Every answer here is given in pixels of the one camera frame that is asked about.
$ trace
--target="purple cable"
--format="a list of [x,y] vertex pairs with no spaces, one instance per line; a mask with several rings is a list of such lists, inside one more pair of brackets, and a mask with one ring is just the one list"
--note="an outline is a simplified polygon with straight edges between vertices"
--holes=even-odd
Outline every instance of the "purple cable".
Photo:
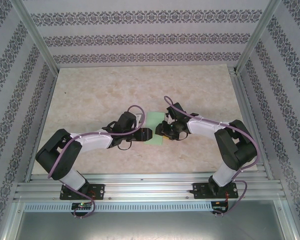
[[171,99],[170,97],[164,96],[163,98],[164,98],[164,100],[166,101],[166,103],[167,103],[170,107],[172,107],[174,110],[178,111],[179,113],[182,113],[183,115],[188,116],[189,118],[196,119],[196,120],[198,120],[198,121],[203,121],[203,122],[215,124],[215,125],[220,125],[220,126],[223,126],[223,127],[226,127],[226,128],[232,129],[232,130],[235,130],[235,131],[238,132],[238,133],[241,133],[242,135],[244,135],[245,137],[247,137],[247,138],[252,142],[253,146],[255,147],[255,150],[256,150],[256,158],[255,158],[255,161],[254,161],[253,163],[249,164],[248,166],[244,166],[244,167],[240,168],[240,169],[235,173],[235,175],[232,177],[232,180],[233,180],[234,182],[240,182],[240,183],[244,183],[244,184],[245,184],[245,188],[244,188],[244,191],[243,191],[242,195],[241,195],[240,198],[236,201],[236,203],[233,205],[233,207],[232,207],[231,209],[229,209],[227,212],[222,213],[222,212],[220,212],[220,211],[218,211],[218,210],[214,210],[215,212],[219,212],[219,215],[221,215],[221,216],[223,216],[223,215],[225,215],[225,214],[231,212],[231,211],[238,205],[238,203],[241,201],[241,199],[245,196],[246,191],[247,191],[247,189],[248,189],[248,184],[247,184],[247,182],[245,182],[245,181],[243,181],[243,180],[235,180],[235,178],[236,178],[236,177],[237,177],[244,169],[247,169],[247,168],[250,168],[250,167],[256,165],[257,162],[258,162],[259,159],[260,159],[260,149],[259,149],[259,147],[258,147],[256,141],[255,141],[249,134],[245,133],[244,131],[242,131],[242,130],[240,130],[240,129],[234,127],[234,126],[230,126],[230,125],[224,124],[224,123],[222,123],[222,122],[217,122],[217,121],[213,121],[213,120],[206,119],[206,118],[199,118],[199,117],[192,116],[192,115],[190,115],[190,114],[188,114],[188,113],[186,113],[186,112],[184,112],[184,111],[181,111],[180,109],[176,108],[175,106],[173,106],[174,102],[172,101],[172,99]]
[[[78,138],[80,138],[80,137],[88,136],[88,135],[112,135],[112,136],[124,136],[124,135],[130,135],[130,134],[133,134],[133,133],[135,133],[136,131],[138,131],[138,130],[142,127],[142,125],[145,123],[146,114],[145,114],[145,111],[144,111],[140,106],[138,106],[138,105],[131,105],[131,106],[128,108],[127,111],[129,112],[129,110],[130,110],[131,108],[133,108],[133,107],[136,107],[136,108],[140,109],[141,112],[142,112],[142,116],[143,116],[143,118],[142,118],[142,120],[141,120],[141,124],[140,124],[136,129],[134,129],[134,130],[132,130],[132,131],[130,131],[130,132],[125,132],[125,133],[110,133],[110,132],[95,132],[95,131],[94,131],[94,132],[87,132],[87,133],[83,133],[83,134],[80,134],[80,135],[78,135],[78,136],[75,136],[74,138],[72,138],[70,141],[67,142],[67,144],[64,146],[64,148],[63,148],[62,151],[60,152],[58,158],[56,159],[54,165],[52,166],[52,168],[51,168],[51,170],[50,170],[50,172],[49,172],[49,174],[48,174],[48,179],[51,178],[52,174],[54,173],[54,171],[55,171],[55,169],[56,169],[58,163],[60,162],[60,159],[61,159],[62,155],[63,155],[64,152],[66,151],[66,149],[67,149],[67,148],[69,147],[69,145],[70,145],[73,141],[75,141],[76,139],[78,139]],[[74,215],[75,218],[84,219],[84,218],[89,217],[90,215],[92,215],[92,214],[95,212],[95,210],[96,210],[96,203],[95,203],[95,201],[94,201],[91,197],[89,197],[89,196],[83,194],[82,192],[79,192],[79,191],[75,190],[74,188],[68,186],[67,184],[65,184],[65,183],[62,182],[62,181],[60,181],[60,182],[63,183],[68,189],[70,189],[71,191],[75,192],[76,194],[79,194],[79,195],[85,197],[86,199],[89,199],[89,200],[91,201],[91,203],[93,204],[93,209],[92,209],[92,211],[91,211],[91,212],[88,212],[88,213],[87,213],[86,215],[84,215],[84,216],[77,216],[77,215],[76,215],[77,208],[76,208],[76,209],[74,210],[74,212],[73,212],[73,215]]]

